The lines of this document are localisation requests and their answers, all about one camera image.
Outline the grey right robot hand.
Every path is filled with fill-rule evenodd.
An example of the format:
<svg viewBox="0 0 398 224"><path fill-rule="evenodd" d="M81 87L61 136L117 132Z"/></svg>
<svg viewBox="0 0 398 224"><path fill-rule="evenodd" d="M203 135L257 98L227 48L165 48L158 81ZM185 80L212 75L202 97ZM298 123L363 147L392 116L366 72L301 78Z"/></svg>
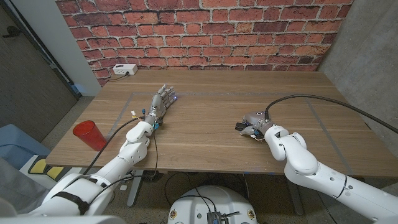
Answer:
<svg viewBox="0 0 398 224"><path fill-rule="evenodd" d="M270 120L265 118L264 111L258 112L250 112L243 116L242 120L243 125L245 127L240 130L240 135L253 135L253 134L261 134L265 135L266 131L271 127L275 126L275 124Z"/></svg>

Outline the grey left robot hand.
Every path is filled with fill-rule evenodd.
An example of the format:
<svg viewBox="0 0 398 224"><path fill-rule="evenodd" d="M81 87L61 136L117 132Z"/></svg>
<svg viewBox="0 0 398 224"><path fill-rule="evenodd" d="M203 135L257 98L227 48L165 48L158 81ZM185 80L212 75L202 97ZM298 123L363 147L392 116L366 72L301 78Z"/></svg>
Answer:
<svg viewBox="0 0 398 224"><path fill-rule="evenodd" d="M153 125L162 119L166 110L177 99L174 87L167 88L164 84L162 88L153 96L149 112L145 115L144 122Z"/></svg>

